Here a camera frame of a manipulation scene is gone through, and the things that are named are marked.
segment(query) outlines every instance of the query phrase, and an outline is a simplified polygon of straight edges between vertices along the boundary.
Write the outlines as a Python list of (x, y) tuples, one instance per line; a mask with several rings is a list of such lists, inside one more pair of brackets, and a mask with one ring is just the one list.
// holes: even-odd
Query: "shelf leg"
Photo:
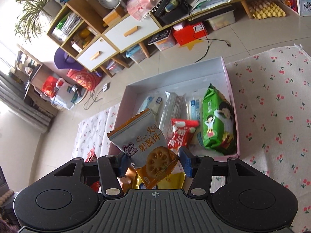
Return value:
[(253, 19), (253, 16), (252, 16), (250, 10), (248, 9), (248, 5), (246, 3), (246, 0), (241, 1), (241, 3), (243, 5), (243, 8), (245, 9), (246, 14), (248, 15), (249, 19)]
[(142, 51), (144, 52), (144, 54), (146, 55), (147, 58), (150, 58), (150, 54), (147, 50), (147, 47), (145, 46), (145, 44), (143, 42), (139, 43), (140, 48), (142, 49)]
[(130, 66), (128, 64), (126, 64), (124, 61), (116, 58), (116, 57), (112, 57), (112, 60), (114, 60), (115, 62), (117, 62), (118, 64), (120, 64), (121, 66), (124, 66), (125, 68), (130, 68)]
[(108, 69), (106, 69), (103, 65), (101, 65), (100, 68), (101, 68), (109, 77), (112, 77), (112, 74), (110, 73), (110, 71), (109, 71)]

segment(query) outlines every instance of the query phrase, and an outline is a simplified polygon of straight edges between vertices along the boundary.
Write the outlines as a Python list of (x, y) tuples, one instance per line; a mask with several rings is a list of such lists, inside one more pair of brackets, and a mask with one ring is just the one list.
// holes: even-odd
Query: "purple hat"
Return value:
[(54, 55), (54, 63), (58, 69), (74, 69), (81, 71), (83, 66), (62, 48), (58, 48)]

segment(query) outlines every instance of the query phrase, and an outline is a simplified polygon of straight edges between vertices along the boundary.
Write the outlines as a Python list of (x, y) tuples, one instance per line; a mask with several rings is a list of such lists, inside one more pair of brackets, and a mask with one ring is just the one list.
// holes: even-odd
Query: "wooden drawer handle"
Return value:
[(90, 60), (94, 60), (94, 59), (96, 59), (99, 55), (100, 55), (100, 51), (98, 51), (97, 53), (95, 53), (91, 58), (90, 58)]
[(133, 34), (134, 32), (136, 32), (137, 30), (138, 30), (138, 26), (135, 26), (135, 27), (133, 27), (132, 29), (130, 29), (129, 31), (125, 32), (125, 33), (123, 34), (123, 36), (127, 37), (127, 36)]

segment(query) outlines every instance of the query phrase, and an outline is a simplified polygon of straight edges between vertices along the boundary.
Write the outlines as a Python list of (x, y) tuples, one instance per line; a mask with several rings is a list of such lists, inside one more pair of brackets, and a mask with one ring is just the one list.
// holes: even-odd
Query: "tile floor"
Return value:
[[(211, 47), (203, 60), (222, 56), (225, 63), (240, 60), (274, 47), (301, 44), (311, 54), (311, 17), (300, 18), (289, 9), (285, 18), (268, 18), (249, 20), (243, 11), (236, 11), (237, 22), (209, 34), (209, 38), (227, 40), (224, 42), (211, 40)], [(78, 124), (85, 118), (100, 112), (121, 101), (125, 86), (129, 83), (162, 73), (174, 68), (191, 64), (201, 58), (207, 49), (207, 41), (198, 43), (189, 51), (178, 45), (151, 58), (134, 64), (116, 74), (113, 78), (105, 77), (97, 87), (97, 92), (107, 82), (110, 88), (100, 93), (102, 100), (94, 103), (88, 110), (83, 109), (86, 99), (71, 111), (57, 115), (50, 131), (46, 134), (38, 158), (35, 180), (43, 177), (71, 159)]]

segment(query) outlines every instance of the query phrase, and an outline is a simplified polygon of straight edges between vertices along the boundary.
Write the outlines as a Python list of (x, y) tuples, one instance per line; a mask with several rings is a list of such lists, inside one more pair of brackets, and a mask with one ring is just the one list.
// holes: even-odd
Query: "red packaging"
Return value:
[(88, 154), (87, 154), (87, 158), (85, 160), (85, 162), (94, 162), (97, 161), (97, 157), (95, 155), (95, 148), (92, 148)]
[[(87, 159), (85, 160), (85, 162), (95, 162), (95, 161), (97, 161), (97, 157), (95, 155), (95, 148), (92, 148), (88, 152)], [(90, 186), (96, 193), (98, 193), (98, 190), (100, 188), (100, 182), (98, 180), (98, 177), (87, 177), (86, 184)]]
[(168, 143), (169, 149), (178, 149), (187, 146), (192, 140), (199, 122), (197, 120), (172, 119), (174, 136)]
[(55, 96), (55, 88), (58, 79), (53, 76), (49, 76), (44, 82), (41, 91), (50, 98)]
[(202, 22), (196, 23), (194, 25), (187, 25), (180, 30), (174, 30), (173, 36), (177, 40), (180, 46), (183, 46), (191, 41), (194, 41), (198, 38), (205, 39), (207, 31)]
[(102, 77), (99, 77), (95, 73), (91, 73), (86, 69), (82, 69), (81, 71), (70, 69), (67, 76), (90, 91), (95, 89), (102, 80)]

